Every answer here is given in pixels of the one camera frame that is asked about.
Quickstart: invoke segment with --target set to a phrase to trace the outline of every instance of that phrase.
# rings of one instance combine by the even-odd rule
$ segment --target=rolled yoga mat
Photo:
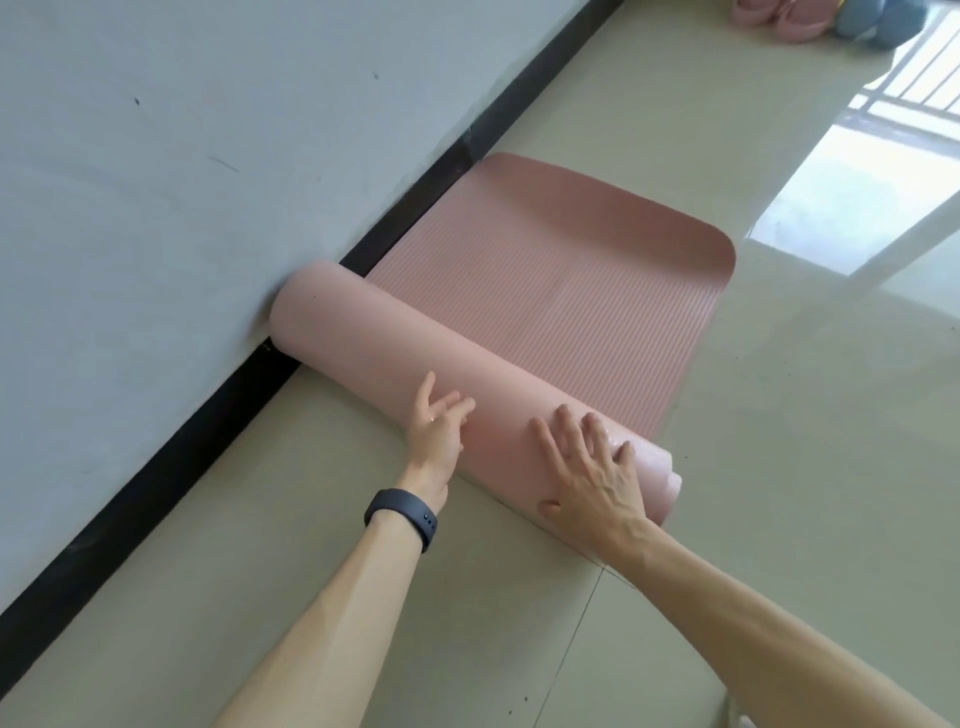
[[[460,466],[535,520],[537,503],[553,497],[556,485],[530,420],[549,421],[563,403],[578,418],[592,409],[335,263],[295,273],[276,297],[270,328],[282,352],[402,425],[428,371],[437,374],[436,396],[458,389],[473,397],[477,406],[464,428]],[[670,453],[603,419],[613,447],[634,443],[647,515],[662,523],[681,485]]]

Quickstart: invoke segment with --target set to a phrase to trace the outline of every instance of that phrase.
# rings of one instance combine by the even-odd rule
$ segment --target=fitness tracker
[[[381,510],[397,511],[417,529],[423,539],[423,551],[420,553],[424,553],[430,548],[433,534],[437,532],[437,517],[426,503],[414,494],[399,488],[378,491],[373,496],[373,500],[370,501],[367,512],[363,515],[364,525],[370,525],[373,514]]]

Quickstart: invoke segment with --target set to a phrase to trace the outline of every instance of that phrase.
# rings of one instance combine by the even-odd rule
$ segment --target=wall mark
[[[210,161],[215,161],[215,162],[217,162],[217,164],[223,164],[227,169],[232,169],[232,170],[233,170],[234,172],[236,172],[237,174],[240,173],[240,170],[239,170],[239,169],[237,169],[236,167],[234,167],[232,164],[227,164],[227,163],[226,163],[225,161],[223,161],[222,159],[217,159],[216,157],[211,157],[210,155],[207,155],[206,158],[209,159]]]

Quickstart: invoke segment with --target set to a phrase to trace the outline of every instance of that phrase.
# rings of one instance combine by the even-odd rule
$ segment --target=slipper
[[[839,6],[840,0],[795,0],[777,18],[774,32],[788,43],[812,40],[833,24]]]
[[[887,0],[871,44],[888,51],[903,45],[923,31],[929,12],[921,0]]]
[[[847,40],[869,33],[880,22],[885,0],[845,0],[833,22],[833,31]]]
[[[731,18],[737,25],[765,25],[792,0],[733,0]]]

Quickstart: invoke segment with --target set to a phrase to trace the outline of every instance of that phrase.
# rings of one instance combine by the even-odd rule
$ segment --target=pink yoga mat
[[[654,439],[733,263],[730,239],[707,223],[496,154],[367,280]]]
[[[477,406],[464,428],[460,465],[491,493],[536,517],[555,493],[529,428],[567,402],[579,417],[592,407],[424,316],[345,268],[314,263],[283,286],[270,315],[276,346],[343,384],[405,424],[429,370],[436,394],[454,389]],[[670,453],[606,419],[615,446],[631,440],[647,513],[662,522],[680,489]]]

